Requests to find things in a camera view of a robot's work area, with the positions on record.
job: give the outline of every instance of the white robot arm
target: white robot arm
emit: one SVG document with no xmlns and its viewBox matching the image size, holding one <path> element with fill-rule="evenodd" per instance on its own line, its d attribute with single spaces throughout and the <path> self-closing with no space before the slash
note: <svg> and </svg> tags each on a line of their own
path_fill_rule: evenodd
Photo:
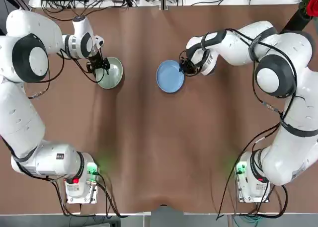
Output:
<svg viewBox="0 0 318 227">
<path fill-rule="evenodd" d="M 41 81 L 48 71 L 48 55 L 64 49 L 72 58 L 93 57 L 96 64 L 103 63 L 103 39 L 93 36 L 88 19 L 76 17 L 73 25 L 75 34 L 62 36 L 56 23 L 39 14 L 15 10 L 8 16 L 8 33 L 0 36 L 0 135 L 15 171 L 63 176 L 68 202 L 95 203 L 96 187 L 89 183 L 97 179 L 93 158 L 69 144 L 43 140 L 45 126 L 23 88 L 23 82 Z"/>
<path fill-rule="evenodd" d="M 226 29 L 193 37 L 187 43 L 187 59 L 180 59 L 180 69 L 186 75 L 211 74 L 218 55 L 233 66 L 258 60 L 254 77 L 258 86 L 269 95 L 287 97 L 288 111 L 281 118 L 272 145 L 245 152 L 236 166 L 240 202 L 265 200 L 270 190 L 266 187 L 268 181 L 278 186 L 291 182 L 318 159 L 318 73 L 307 67 L 314 48 L 309 34 L 277 34 L 267 21 L 253 23 L 238 32 Z"/>
</svg>

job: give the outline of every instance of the green cable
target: green cable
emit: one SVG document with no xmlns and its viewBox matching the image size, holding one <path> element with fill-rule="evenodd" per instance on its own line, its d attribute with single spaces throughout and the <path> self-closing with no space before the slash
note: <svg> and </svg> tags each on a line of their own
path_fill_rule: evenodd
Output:
<svg viewBox="0 0 318 227">
<path fill-rule="evenodd" d="M 232 217 L 233 221 L 235 222 L 235 224 L 237 224 L 238 227 L 240 227 L 237 223 L 237 221 L 235 220 L 234 216 Z"/>
<path fill-rule="evenodd" d="M 233 216 L 233 221 L 235 222 L 235 224 L 239 226 L 239 224 L 236 222 L 235 220 L 235 217 Z M 255 224 L 254 227 L 257 227 L 258 226 L 258 223 L 259 221 L 261 221 L 263 219 L 263 217 L 259 217 L 259 216 L 256 216 L 256 217 L 247 217 L 247 216 L 244 216 L 244 217 L 241 217 L 242 221 L 244 221 L 245 223 L 248 223 L 248 224 Z"/>
</svg>

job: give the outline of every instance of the blue bowl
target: blue bowl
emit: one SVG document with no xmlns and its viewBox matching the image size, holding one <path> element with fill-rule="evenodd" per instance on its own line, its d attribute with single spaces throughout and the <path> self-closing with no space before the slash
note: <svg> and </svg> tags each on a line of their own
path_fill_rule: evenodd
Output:
<svg viewBox="0 0 318 227">
<path fill-rule="evenodd" d="M 177 92 L 183 85 L 184 74 L 179 71 L 180 65 L 176 61 L 165 61 L 157 69 L 157 84 L 164 92 Z"/>
</svg>

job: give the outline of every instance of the brown table surface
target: brown table surface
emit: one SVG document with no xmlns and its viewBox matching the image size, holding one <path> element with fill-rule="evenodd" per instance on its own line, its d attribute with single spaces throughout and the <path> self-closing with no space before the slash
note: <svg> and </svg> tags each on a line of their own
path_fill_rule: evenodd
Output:
<svg viewBox="0 0 318 227">
<path fill-rule="evenodd" d="M 161 204 L 185 212 L 216 213 L 238 153 L 257 133 L 277 123 L 278 116 L 253 96 L 250 65 L 232 67 L 219 58 L 214 75 L 187 77 L 175 94 L 158 88 L 157 67 L 162 61 L 177 60 L 192 36 L 259 20 L 280 30 L 296 9 L 296 5 L 170 7 L 168 11 L 141 7 L 92 13 L 94 33 L 105 39 L 103 54 L 121 60 L 124 78 L 117 88 L 104 90 L 66 61 L 49 91 L 33 101 L 46 125 L 45 139 L 92 154 L 102 173 L 109 174 L 122 213 L 151 211 Z M 64 11 L 56 16 L 74 14 Z M 58 24 L 64 34 L 73 33 L 71 22 Z M 317 40 L 312 23 L 306 30 Z M 61 63 L 58 56 L 50 56 L 52 75 Z M 317 56 L 311 69 L 317 70 L 315 65 Z M 43 87 L 29 84 L 27 93 Z M 283 107 L 283 101 L 261 97 Z M 61 213 L 52 185 L 14 172 L 3 143 L 0 162 L 0 214 Z M 317 172 L 314 164 L 287 184 L 287 212 L 318 213 Z M 261 211 L 279 212 L 284 203 L 280 189 L 276 188 L 280 201 L 273 195 Z M 235 211 L 234 181 L 229 190 L 223 213 Z M 78 211 L 74 205 L 71 209 Z M 240 204 L 236 211 L 251 209 L 251 204 Z M 84 206 L 83 211 L 105 213 L 102 192 L 98 204 Z"/>
</svg>

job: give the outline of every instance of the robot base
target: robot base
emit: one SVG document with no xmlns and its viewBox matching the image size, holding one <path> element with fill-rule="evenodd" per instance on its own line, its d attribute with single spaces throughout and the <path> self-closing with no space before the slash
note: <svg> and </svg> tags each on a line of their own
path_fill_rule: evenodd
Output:
<svg viewBox="0 0 318 227">
<path fill-rule="evenodd" d="M 93 175 L 100 168 L 96 165 L 91 155 L 82 152 L 84 157 L 84 171 L 78 183 L 65 182 L 67 203 L 69 204 L 96 204 L 98 194 L 98 176 Z"/>
<path fill-rule="evenodd" d="M 239 202 L 243 203 L 260 203 L 262 201 L 262 197 L 264 196 L 263 203 L 269 202 L 269 198 L 267 198 L 269 194 L 269 185 L 266 190 L 267 183 L 262 183 L 255 180 L 248 180 L 246 168 L 248 163 L 247 161 L 240 161 L 237 163 L 234 171 L 235 171 L 235 183 L 237 189 L 237 197 Z M 251 188 L 255 188 L 257 195 L 252 194 Z"/>
<path fill-rule="evenodd" d="M 67 196 L 69 204 L 96 204 L 97 203 L 98 186 L 90 186 L 89 193 L 85 197 L 73 198 Z"/>
</svg>

